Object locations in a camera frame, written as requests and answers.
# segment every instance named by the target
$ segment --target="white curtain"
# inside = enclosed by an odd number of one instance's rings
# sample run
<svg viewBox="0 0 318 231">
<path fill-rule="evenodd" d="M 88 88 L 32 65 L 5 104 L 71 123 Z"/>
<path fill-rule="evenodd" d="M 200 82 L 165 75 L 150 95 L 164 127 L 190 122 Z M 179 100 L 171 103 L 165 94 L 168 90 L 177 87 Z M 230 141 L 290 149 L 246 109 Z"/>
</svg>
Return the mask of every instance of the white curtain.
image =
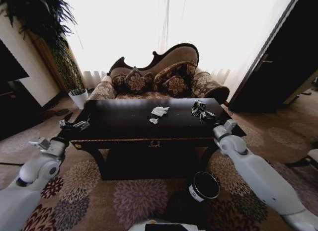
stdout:
<svg viewBox="0 0 318 231">
<path fill-rule="evenodd" d="M 187 42 L 198 48 L 199 67 L 224 83 L 256 57 L 276 23 L 267 21 L 277 20 L 271 13 L 278 0 L 67 1 L 78 22 L 68 41 L 81 71 L 92 78 L 122 56 L 128 65 L 144 67 L 152 51 Z"/>
</svg>

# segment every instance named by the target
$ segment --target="brass drawer pull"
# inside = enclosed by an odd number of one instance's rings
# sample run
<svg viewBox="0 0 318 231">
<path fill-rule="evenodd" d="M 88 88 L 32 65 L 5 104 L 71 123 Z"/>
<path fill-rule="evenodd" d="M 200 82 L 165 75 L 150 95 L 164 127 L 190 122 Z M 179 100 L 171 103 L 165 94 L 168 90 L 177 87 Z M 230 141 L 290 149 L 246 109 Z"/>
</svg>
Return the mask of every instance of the brass drawer pull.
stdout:
<svg viewBox="0 0 318 231">
<path fill-rule="evenodd" d="M 149 148 L 159 148 L 159 147 L 161 147 L 160 141 L 151 141 L 150 145 L 148 147 Z"/>
</svg>

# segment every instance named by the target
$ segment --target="table leg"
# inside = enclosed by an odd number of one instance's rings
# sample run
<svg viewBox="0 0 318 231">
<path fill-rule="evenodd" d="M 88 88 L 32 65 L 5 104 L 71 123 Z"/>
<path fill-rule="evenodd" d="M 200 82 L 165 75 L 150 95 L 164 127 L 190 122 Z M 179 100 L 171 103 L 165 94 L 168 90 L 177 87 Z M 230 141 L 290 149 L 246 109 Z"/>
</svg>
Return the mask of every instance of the table leg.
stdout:
<svg viewBox="0 0 318 231">
<path fill-rule="evenodd" d="M 95 161 L 98 165 L 101 179 L 107 180 L 106 169 L 105 169 L 105 160 L 103 158 L 103 155 L 100 153 L 100 151 L 98 149 L 89 149 L 89 150 L 85 150 L 85 151 L 88 152 L 89 154 L 91 154 L 91 156 L 95 159 Z"/>
<path fill-rule="evenodd" d="M 204 151 L 200 161 L 199 161 L 199 167 L 198 171 L 205 171 L 206 167 L 209 163 L 210 157 L 213 155 L 213 153 L 219 149 L 218 145 L 215 143 L 211 144 L 209 147 L 206 148 Z"/>
</svg>

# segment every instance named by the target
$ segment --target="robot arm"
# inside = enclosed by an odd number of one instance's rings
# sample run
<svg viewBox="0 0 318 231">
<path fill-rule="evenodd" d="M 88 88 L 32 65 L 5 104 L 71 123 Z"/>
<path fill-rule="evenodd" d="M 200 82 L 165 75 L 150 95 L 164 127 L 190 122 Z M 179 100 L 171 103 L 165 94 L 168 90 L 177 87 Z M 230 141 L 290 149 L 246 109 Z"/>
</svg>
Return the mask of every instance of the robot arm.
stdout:
<svg viewBox="0 0 318 231">
<path fill-rule="evenodd" d="M 242 138 L 231 135 L 235 125 L 234 120 L 228 120 L 224 126 L 213 129 L 221 153 L 234 162 L 236 170 L 256 196 L 291 227 L 300 231 L 318 230 L 318 217 L 303 206 L 294 188 L 263 158 L 253 154 Z"/>
<path fill-rule="evenodd" d="M 23 228 L 39 203 L 43 188 L 59 172 L 69 145 L 61 138 L 53 138 L 51 142 L 37 138 L 30 143 L 39 147 L 41 154 L 24 164 L 14 181 L 0 191 L 0 231 Z"/>
</svg>

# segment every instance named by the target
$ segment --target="patterned cushion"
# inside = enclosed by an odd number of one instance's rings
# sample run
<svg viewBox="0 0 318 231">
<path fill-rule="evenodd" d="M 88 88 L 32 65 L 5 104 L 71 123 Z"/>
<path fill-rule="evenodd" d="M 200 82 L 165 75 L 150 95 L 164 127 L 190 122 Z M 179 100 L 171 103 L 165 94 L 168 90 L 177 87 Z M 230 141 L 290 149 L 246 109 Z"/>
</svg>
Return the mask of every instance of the patterned cushion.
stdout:
<svg viewBox="0 0 318 231">
<path fill-rule="evenodd" d="M 197 73 L 192 80 L 192 98 L 215 98 L 219 104 L 223 104 L 228 96 L 229 88 L 213 80 L 208 72 Z"/>
<path fill-rule="evenodd" d="M 189 93 L 189 87 L 181 76 L 172 76 L 162 86 L 174 98 L 185 97 Z"/>
<path fill-rule="evenodd" d="M 165 68 L 155 76 L 153 91 L 163 91 L 162 84 L 175 75 L 183 77 L 188 87 L 190 87 L 195 69 L 195 64 L 190 61 L 181 61 Z"/>
<path fill-rule="evenodd" d="M 142 75 L 140 71 L 134 67 L 130 73 L 124 79 L 125 85 L 134 94 L 140 94 L 151 86 L 153 82 L 153 76 L 149 72 L 146 75 Z"/>
<path fill-rule="evenodd" d="M 96 86 L 87 100 L 114 99 L 116 94 L 112 83 L 102 81 Z"/>
<path fill-rule="evenodd" d="M 112 84 L 115 87 L 115 90 L 119 93 L 123 93 L 123 92 L 128 91 L 128 88 L 124 82 L 126 76 L 127 76 L 127 74 L 119 74 L 119 75 L 114 76 L 114 78 L 111 80 Z"/>
<path fill-rule="evenodd" d="M 148 91 L 142 94 L 131 94 L 131 93 L 119 93 L 116 99 L 155 99 L 155 98 L 171 98 L 171 96 L 160 93 Z"/>
</svg>

